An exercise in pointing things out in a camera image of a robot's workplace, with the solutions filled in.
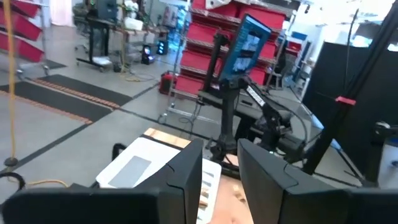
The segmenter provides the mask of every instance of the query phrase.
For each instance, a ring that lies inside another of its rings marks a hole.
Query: concrete floor
[[[173,69],[175,57],[173,53],[161,57],[152,65],[137,64],[134,70],[141,76],[154,77],[147,82],[127,82],[112,71],[101,73],[97,69],[75,61],[75,42],[77,36],[74,29],[67,27],[52,27],[47,32],[47,57],[55,62],[67,65],[65,68],[51,70],[50,74],[61,74],[83,82],[97,85],[125,95],[135,96],[160,80],[160,74]],[[4,63],[1,70],[7,70]],[[26,77],[35,78],[44,76],[40,67],[32,67],[25,71]],[[0,71],[0,85],[7,83],[7,72]],[[312,126],[310,117],[305,114],[296,97],[289,91],[273,91],[282,104],[298,111],[306,119],[309,138],[320,130]],[[96,123],[83,126],[83,123],[70,118],[53,114],[25,103],[16,103],[16,141],[17,158],[24,161],[24,165],[16,170],[25,179],[30,181],[44,179],[60,179],[68,184],[78,183],[90,185],[99,172],[111,161],[111,148],[114,143],[129,144],[140,136],[147,128],[156,128],[170,134],[188,138],[188,134],[171,128],[186,128],[186,124],[179,123],[177,114],[170,114],[167,125],[157,124],[155,121],[167,107],[167,97],[160,95],[156,88],[151,89],[135,100],[123,106],[124,109],[135,114],[114,111]],[[192,112],[195,104],[188,100],[178,100],[177,108]],[[11,153],[9,114],[7,98],[0,97],[0,127],[1,145],[0,161],[9,157]],[[209,106],[204,107],[201,116],[219,120],[221,111]],[[293,120],[294,133],[303,137],[303,128],[297,120]],[[217,124],[197,120],[193,132],[207,138],[216,138],[220,132]],[[359,182],[344,171],[349,167],[330,148],[318,167],[317,172],[341,179],[355,185]],[[317,177],[335,187],[348,187],[338,182]],[[45,184],[41,187],[59,187],[56,184]],[[0,203],[16,190],[16,184],[0,179]]]

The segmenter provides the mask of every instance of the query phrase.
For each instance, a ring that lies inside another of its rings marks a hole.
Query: workbench
[[[184,148],[190,143],[189,140],[179,138],[153,128],[149,128],[141,137],[148,138],[156,142],[162,142],[166,146],[174,146],[176,149]],[[233,164],[238,164],[238,158],[236,156],[228,155],[228,159]],[[236,192],[234,190],[234,186],[238,186],[239,192],[245,198],[243,186],[240,180],[232,179],[223,175],[221,176],[213,218],[210,222],[211,224],[253,223],[247,202],[242,202],[235,196]],[[91,187],[98,188],[99,185],[94,183]]]

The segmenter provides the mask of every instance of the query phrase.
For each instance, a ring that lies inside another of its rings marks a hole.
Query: power cord
[[[182,118],[179,118],[179,119],[178,119],[178,121],[179,121],[180,123],[185,124],[185,126],[184,126],[184,128],[183,128],[184,130],[185,130],[185,128],[187,127],[187,125],[190,124],[190,130],[189,130],[189,136],[188,136],[189,139],[191,139],[191,137],[192,137],[192,134],[193,134],[193,127],[194,127],[194,125],[195,125],[196,119],[198,118],[198,116],[199,116],[199,114],[200,114],[201,107],[202,107],[202,105],[200,105],[199,103],[197,103],[197,104],[195,105],[195,109],[193,110],[193,113],[192,113],[192,115],[191,115],[190,118],[184,118],[184,117],[182,117]]]
[[[13,173],[12,168],[18,163],[16,158],[16,138],[15,138],[15,53],[14,53],[14,35],[11,21],[11,3],[10,0],[3,1],[4,14],[6,19],[7,37],[8,37],[8,59],[9,59],[9,114],[10,114],[10,133],[11,133],[11,156],[4,161],[7,166],[7,172],[0,174],[0,177],[7,177],[10,182],[19,183],[19,190],[26,185],[39,185],[44,183],[59,183],[68,187],[68,185],[61,180],[41,180],[31,183],[25,183],[22,176]]]
[[[344,79],[343,79],[343,91],[346,90],[346,82],[347,82],[347,76],[348,76],[348,61],[349,61],[349,47],[351,46],[350,42],[351,42],[351,33],[353,31],[353,26],[355,23],[355,20],[358,16],[358,12],[359,12],[359,7],[356,9],[355,14],[353,16],[353,20],[351,21],[351,25],[349,27],[349,32],[348,32],[348,37],[347,37],[347,58],[346,58],[346,70],[344,72]]]

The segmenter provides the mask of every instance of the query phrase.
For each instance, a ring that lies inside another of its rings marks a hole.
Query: yellow cable
[[[9,113],[10,113],[10,132],[11,132],[11,158],[16,158],[16,139],[15,139],[15,53],[14,53],[14,35],[11,21],[11,3],[10,0],[3,0],[4,15],[6,19],[7,37],[8,37],[8,61],[9,61]],[[61,180],[41,180],[31,182],[27,185],[39,185],[44,183],[58,183],[65,187],[68,185]]]

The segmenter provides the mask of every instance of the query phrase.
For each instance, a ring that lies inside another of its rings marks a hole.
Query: monitor stand
[[[233,136],[233,119],[235,110],[235,99],[238,97],[241,89],[221,90],[222,114],[221,114],[221,133],[216,145],[210,147],[213,154],[212,161],[221,162],[227,154],[237,154],[237,145]]]

